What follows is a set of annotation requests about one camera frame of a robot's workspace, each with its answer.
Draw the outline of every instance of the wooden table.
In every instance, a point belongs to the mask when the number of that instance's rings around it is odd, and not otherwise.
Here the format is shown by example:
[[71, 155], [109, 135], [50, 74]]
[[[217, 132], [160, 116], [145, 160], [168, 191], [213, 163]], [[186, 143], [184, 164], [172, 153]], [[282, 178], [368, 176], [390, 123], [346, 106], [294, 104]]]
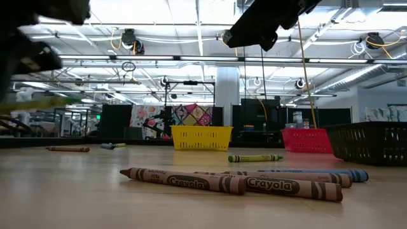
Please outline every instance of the wooden table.
[[[279, 149], [229, 152], [171, 147], [90, 146], [89, 153], [43, 148], [0, 150], [0, 228], [406, 228], [407, 169], [345, 163], [332, 155], [286, 154], [282, 162], [228, 163], [230, 154], [284, 155]], [[234, 196], [130, 181], [129, 167], [257, 170], [357, 168], [367, 183], [344, 189], [341, 204], [259, 193]]]

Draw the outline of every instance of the colorful quilt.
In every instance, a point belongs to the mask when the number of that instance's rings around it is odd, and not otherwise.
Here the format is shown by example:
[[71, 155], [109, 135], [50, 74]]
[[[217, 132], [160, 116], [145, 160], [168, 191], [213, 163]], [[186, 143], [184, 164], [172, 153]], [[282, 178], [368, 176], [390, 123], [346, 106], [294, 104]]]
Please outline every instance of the colorful quilt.
[[[157, 136], [157, 131], [154, 128], [163, 130], [164, 123], [161, 119], [154, 119], [153, 117], [163, 110], [164, 106], [133, 105], [130, 126], [142, 128], [143, 139], [161, 138], [162, 136]], [[212, 106], [198, 106], [197, 104], [173, 106], [172, 118], [175, 120], [175, 125], [209, 126], [212, 123], [212, 111]], [[148, 125], [153, 128], [143, 126], [146, 120], [148, 120]]]

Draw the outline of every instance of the yellow cable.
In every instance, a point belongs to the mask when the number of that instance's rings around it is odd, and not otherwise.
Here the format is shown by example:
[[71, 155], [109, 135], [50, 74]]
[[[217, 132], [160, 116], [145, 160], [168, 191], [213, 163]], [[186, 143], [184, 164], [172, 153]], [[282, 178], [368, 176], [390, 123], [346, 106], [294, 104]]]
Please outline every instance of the yellow cable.
[[390, 59], [393, 59], [393, 57], [390, 55], [390, 53], [384, 47], [382, 47], [382, 48], [383, 48], [384, 52], [390, 57]]
[[261, 101], [259, 98], [257, 98], [257, 97], [256, 97], [256, 99], [257, 99], [257, 100], [259, 100], [259, 102], [260, 102], [261, 106], [263, 107], [263, 111], [265, 112], [265, 118], [266, 118], [266, 122], [267, 122], [267, 112], [266, 112], [266, 107], [265, 107], [265, 105], [262, 103], [262, 101]]
[[370, 38], [369, 36], [366, 38], [366, 42], [367, 42], [368, 44], [371, 44], [371, 45], [374, 45], [374, 46], [378, 46], [378, 47], [388, 47], [388, 46], [392, 46], [392, 45], [395, 45], [395, 44], [397, 44], [398, 42], [400, 42], [402, 35], [403, 35], [403, 32], [401, 31], [401, 32], [400, 32], [400, 37], [399, 37], [398, 41], [393, 42], [393, 43], [391, 43], [391, 44], [387, 44], [387, 45], [379, 45], [379, 44], [375, 44], [375, 43], [373, 43], [373, 42], [370, 42], [370, 41], [368, 41], [368, 39]]
[[119, 42], [119, 47], [118, 48], [116, 48], [116, 47], [114, 47], [114, 45], [113, 45], [113, 35], [114, 35], [114, 31], [116, 30], [116, 28], [113, 28], [113, 31], [112, 31], [112, 36], [111, 36], [111, 38], [110, 38], [110, 45], [112, 46], [112, 48], [113, 49], [115, 49], [115, 50], [119, 50], [120, 49], [120, 47], [121, 47], [121, 37], [122, 37], [122, 35], [123, 35], [123, 33], [121, 33], [120, 34], [120, 42]]
[[300, 20], [298, 20], [298, 32], [299, 32], [299, 34], [300, 34], [300, 45], [301, 45], [301, 54], [302, 54], [302, 57], [303, 57], [303, 67], [304, 67], [304, 75], [305, 75], [305, 84], [306, 84], [306, 86], [307, 86], [308, 98], [310, 99], [312, 121], [313, 121], [313, 123], [314, 123], [314, 128], [318, 128], [318, 127], [317, 127], [317, 121], [316, 121], [316, 119], [315, 119], [314, 105], [312, 104], [312, 97], [311, 97], [311, 92], [310, 92], [310, 85], [308, 84], [307, 68], [305, 67], [305, 54], [304, 54], [304, 46], [303, 46], [303, 35], [302, 35], [302, 33], [301, 33]]

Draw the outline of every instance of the yellow crayon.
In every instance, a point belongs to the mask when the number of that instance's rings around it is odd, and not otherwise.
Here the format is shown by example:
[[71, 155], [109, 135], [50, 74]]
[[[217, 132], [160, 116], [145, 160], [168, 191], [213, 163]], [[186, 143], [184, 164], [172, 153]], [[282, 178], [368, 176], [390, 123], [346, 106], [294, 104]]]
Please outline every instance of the yellow crayon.
[[281, 160], [278, 155], [230, 155], [229, 162], [272, 162]]
[[118, 144], [113, 144], [114, 147], [119, 148], [119, 147], [125, 147], [126, 143], [118, 143]]

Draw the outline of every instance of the crayola logo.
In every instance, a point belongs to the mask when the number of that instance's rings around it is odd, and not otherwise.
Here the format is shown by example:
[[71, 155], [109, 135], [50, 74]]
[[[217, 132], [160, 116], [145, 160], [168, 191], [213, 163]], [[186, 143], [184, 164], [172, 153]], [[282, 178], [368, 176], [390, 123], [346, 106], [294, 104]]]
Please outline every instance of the crayola logo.
[[249, 177], [247, 178], [247, 185], [253, 190], [269, 193], [293, 195], [300, 191], [300, 186], [297, 182], [284, 179]]
[[167, 182], [175, 186], [210, 190], [208, 181], [199, 177], [173, 175], [167, 178]]

